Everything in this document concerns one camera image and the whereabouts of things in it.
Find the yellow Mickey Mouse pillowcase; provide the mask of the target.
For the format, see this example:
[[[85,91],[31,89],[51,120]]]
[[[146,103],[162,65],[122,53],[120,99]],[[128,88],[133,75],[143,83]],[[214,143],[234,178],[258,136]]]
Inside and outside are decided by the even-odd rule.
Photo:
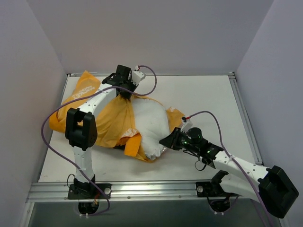
[[[88,71],[83,72],[73,93],[64,101],[66,106],[50,117],[50,128],[54,131],[64,133],[67,111],[70,108],[78,108],[81,104],[84,104],[85,101],[81,98],[92,95],[99,88],[100,84],[100,80]],[[153,162],[153,160],[149,160],[145,156],[143,148],[141,147],[142,136],[135,126],[132,100],[136,98],[154,100],[146,96],[135,95],[133,95],[129,101],[123,101],[120,97],[116,97],[107,104],[99,115],[95,116],[98,130],[98,137],[95,144],[105,148],[123,146],[126,156],[134,157],[145,162]],[[171,133],[175,127],[181,125],[181,118],[184,117],[184,114],[174,107],[165,108],[165,110]]]

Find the white pillow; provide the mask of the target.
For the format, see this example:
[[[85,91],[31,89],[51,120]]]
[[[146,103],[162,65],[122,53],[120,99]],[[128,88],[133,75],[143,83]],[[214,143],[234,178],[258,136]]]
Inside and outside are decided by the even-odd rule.
[[[143,152],[149,160],[155,160],[165,150],[159,141],[170,134],[166,110],[159,102],[142,98],[133,99],[132,107]]]

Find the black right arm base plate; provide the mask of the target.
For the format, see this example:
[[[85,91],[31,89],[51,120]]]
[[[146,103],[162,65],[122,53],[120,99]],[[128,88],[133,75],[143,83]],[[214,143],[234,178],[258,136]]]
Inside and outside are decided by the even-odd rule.
[[[197,197],[229,197],[237,194],[225,192],[219,183],[213,181],[195,182]]]

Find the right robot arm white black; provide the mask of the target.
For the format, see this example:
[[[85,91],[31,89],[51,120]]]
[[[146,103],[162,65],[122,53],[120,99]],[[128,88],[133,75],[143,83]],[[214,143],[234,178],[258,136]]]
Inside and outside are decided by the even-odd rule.
[[[233,193],[263,204],[268,213],[284,218],[299,192],[286,172],[278,167],[258,166],[233,155],[228,155],[202,136],[202,131],[193,127],[187,132],[175,128],[159,143],[172,150],[185,150],[196,155],[200,162],[216,169],[210,189],[215,195]]]

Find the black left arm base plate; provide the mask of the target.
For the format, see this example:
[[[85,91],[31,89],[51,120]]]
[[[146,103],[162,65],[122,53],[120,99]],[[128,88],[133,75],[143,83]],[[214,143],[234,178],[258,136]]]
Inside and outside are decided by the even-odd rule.
[[[101,189],[104,194],[110,198],[111,197],[111,187],[112,184],[109,183],[96,183],[97,187]],[[100,199],[105,199],[106,197],[91,183],[76,182],[70,185],[67,198],[69,200],[85,200],[94,199],[99,195]]]

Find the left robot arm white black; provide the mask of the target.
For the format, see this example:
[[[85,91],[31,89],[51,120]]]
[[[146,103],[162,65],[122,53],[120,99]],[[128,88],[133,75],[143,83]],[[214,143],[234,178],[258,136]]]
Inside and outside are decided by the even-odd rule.
[[[98,132],[95,114],[101,113],[110,101],[120,97],[129,101],[145,74],[138,68],[132,71],[129,67],[118,65],[116,72],[106,77],[89,98],[78,108],[70,108],[66,115],[65,137],[74,152],[76,175],[74,187],[84,198],[91,198],[96,191],[92,184],[95,174],[92,168],[91,147],[95,144]]]

